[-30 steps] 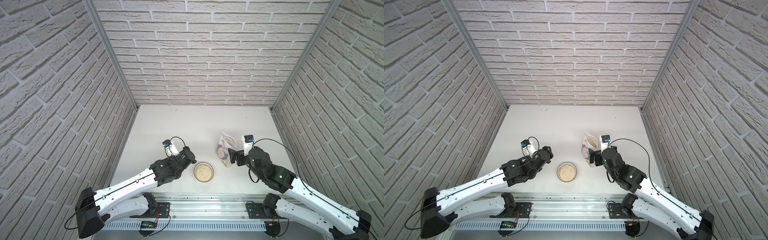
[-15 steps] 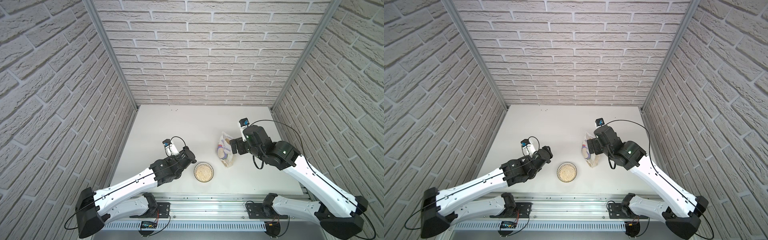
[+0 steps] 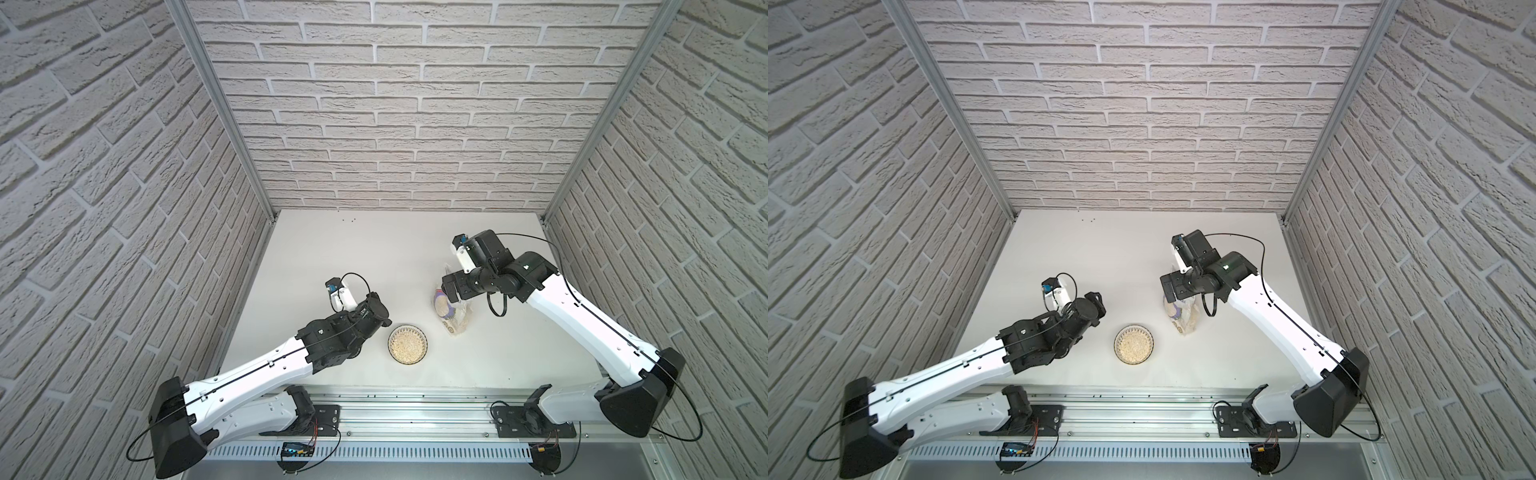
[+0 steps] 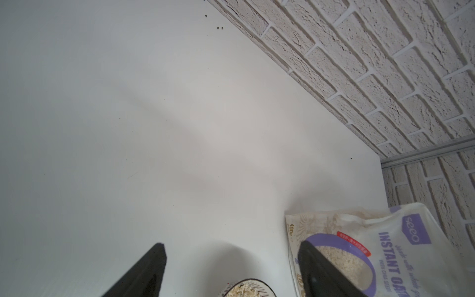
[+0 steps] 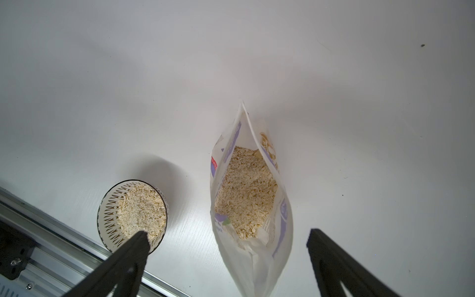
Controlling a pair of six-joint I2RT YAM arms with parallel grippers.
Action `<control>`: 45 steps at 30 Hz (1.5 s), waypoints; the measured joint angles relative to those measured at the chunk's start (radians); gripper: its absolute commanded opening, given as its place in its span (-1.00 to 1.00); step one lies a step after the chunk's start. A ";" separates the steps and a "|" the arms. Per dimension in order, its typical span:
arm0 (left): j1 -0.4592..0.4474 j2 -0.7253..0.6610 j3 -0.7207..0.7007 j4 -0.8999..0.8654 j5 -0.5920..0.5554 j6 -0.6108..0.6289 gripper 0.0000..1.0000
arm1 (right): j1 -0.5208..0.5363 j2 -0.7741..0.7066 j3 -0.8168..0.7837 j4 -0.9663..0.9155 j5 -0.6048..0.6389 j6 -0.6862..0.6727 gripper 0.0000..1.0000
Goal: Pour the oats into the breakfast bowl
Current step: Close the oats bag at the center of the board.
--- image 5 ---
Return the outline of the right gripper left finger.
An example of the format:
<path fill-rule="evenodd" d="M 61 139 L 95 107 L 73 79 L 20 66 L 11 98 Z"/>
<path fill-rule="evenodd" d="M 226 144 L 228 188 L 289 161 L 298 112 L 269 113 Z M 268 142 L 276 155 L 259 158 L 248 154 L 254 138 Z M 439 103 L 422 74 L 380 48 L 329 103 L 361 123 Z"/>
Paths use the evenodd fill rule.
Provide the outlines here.
<path fill-rule="evenodd" d="M 150 251 L 147 233 L 137 232 L 83 281 L 68 291 L 67 297 L 135 297 Z"/>

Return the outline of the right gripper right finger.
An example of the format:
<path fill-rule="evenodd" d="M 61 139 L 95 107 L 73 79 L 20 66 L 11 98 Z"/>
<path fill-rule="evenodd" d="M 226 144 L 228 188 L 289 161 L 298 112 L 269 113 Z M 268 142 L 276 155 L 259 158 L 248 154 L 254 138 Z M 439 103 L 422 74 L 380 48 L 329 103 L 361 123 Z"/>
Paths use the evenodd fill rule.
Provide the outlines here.
<path fill-rule="evenodd" d="M 307 242 L 310 261 L 322 297 L 397 297 L 322 230 L 312 229 Z"/>

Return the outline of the patterned white breakfast bowl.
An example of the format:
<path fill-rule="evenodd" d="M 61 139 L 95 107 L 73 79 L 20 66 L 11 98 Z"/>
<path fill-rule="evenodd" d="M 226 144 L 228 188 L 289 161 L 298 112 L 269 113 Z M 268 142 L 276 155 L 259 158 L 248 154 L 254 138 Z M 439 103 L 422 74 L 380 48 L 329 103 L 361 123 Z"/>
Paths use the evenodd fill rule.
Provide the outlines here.
<path fill-rule="evenodd" d="M 168 227 L 168 204 L 165 200 L 163 193 L 155 186 L 137 179 L 129 179 L 126 181 L 119 182 L 115 184 L 111 189 L 109 189 L 104 195 L 101 204 L 98 208 L 97 214 L 97 227 L 98 232 L 101 238 L 102 243 L 105 245 L 107 250 L 110 252 L 115 252 L 121 247 L 127 240 L 121 232 L 119 223 L 118 223 L 118 202 L 124 198 L 127 190 L 131 189 L 133 185 L 136 184 L 148 184 L 156 192 L 161 195 L 163 202 L 165 203 L 166 213 L 167 213 L 167 224 L 165 227 L 165 232 L 161 240 L 156 242 L 154 245 L 150 245 L 150 253 L 157 249 L 160 243 L 165 237 L 166 229 Z"/>

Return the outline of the white oats bag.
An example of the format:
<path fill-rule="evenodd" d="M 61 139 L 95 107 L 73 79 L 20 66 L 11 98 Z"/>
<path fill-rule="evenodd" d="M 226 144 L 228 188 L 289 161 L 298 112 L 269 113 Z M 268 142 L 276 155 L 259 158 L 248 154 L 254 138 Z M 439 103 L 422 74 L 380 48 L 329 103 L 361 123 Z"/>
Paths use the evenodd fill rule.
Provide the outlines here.
<path fill-rule="evenodd" d="M 293 215 L 267 125 L 240 104 L 210 157 L 210 216 L 221 256 L 245 297 L 268 297 L 289 258 Z"/>

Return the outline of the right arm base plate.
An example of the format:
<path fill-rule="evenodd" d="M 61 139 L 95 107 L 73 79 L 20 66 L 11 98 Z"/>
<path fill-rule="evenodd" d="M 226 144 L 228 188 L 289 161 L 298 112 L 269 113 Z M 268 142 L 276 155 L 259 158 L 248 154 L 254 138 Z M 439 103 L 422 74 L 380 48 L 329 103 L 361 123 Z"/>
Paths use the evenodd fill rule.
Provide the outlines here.
<path fill-rule="evenodd" d="M 30 237 L 1 222 L 1 275 L 9 280 L 19 278 L 36 247 Z"/>

